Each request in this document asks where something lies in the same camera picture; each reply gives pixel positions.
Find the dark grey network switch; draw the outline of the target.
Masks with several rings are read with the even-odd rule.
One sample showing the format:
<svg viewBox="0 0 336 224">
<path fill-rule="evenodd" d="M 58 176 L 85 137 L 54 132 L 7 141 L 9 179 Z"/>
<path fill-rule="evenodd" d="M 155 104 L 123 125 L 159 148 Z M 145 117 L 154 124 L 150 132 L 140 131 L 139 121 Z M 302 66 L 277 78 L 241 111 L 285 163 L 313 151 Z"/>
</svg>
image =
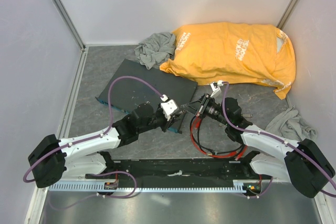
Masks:
<svg viewBox="0 0 336 224">
<path fill-rule="evenodd" d="M 108 105 L 109 86 L 116 78 L 121 76 L 134 76 L 146 81 L 159 93 L 167 95 L 178 105 L 191 102 L 197 89 L 197 82 L 195 81 L 165 73 L 155 68 L 148 70 L 135 61 L 125 59 L 101 94 L 96 97 L 98 102 Z M 112 88 L 111 106 L 125 113 L 131 113 L 142 103 L 148 103 L 154 109 L 157 109 L 160 101 L 159 96 L 153 90 L 137 80 L 123 79 Z"/>
</svg>

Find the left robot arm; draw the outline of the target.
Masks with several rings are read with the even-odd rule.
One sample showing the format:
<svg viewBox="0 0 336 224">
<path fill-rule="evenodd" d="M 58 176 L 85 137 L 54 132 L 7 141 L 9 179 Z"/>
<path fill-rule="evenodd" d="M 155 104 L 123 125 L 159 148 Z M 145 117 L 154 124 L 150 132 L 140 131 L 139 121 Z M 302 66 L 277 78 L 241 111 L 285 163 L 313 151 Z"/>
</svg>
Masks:
<svg viewBox="0 0 336 224">
<path fill-rule="evenodd" d="M 140 134 L 156 128 L 166 132 L 184 113 L 173 100 L 159 104 L 156 110 L 142 103 L 103 130 L 73 138 L 58 139 L 54 134 L 47 135 L 28 156 L 30 168 L 23 181 L 46 188 L 65 176 L 99 174 L 111 178 L 115 173 L 113 163 L 104 158 L 89 162 L 86 156 L 131 144 Z"/>
</svg>

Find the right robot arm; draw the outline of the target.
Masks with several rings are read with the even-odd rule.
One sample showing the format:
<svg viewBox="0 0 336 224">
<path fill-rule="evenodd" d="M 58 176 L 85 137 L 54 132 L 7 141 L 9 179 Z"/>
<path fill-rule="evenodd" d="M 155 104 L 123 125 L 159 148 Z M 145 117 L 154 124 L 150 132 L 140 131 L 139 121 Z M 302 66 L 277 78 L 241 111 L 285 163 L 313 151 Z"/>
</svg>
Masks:
<svg viewBox="0 0 336 224">
<path fill-rule="evenodd" d="M 182 105 L 182 109 L 196 117 L 209 117 L 225 124 L 225 132 L 232 141 L 261 151 L 241 164 L 240 172 L 245 178 L 262 174 L 286 180 L 308 198 L 323 193 L 328 183 L 335 185 L 335 170 L 314 141 L 290 140 L 262 130 L 242 116 L 234 98 L 216 103 L 205 94 L 197 101 Z"/>
</svg>

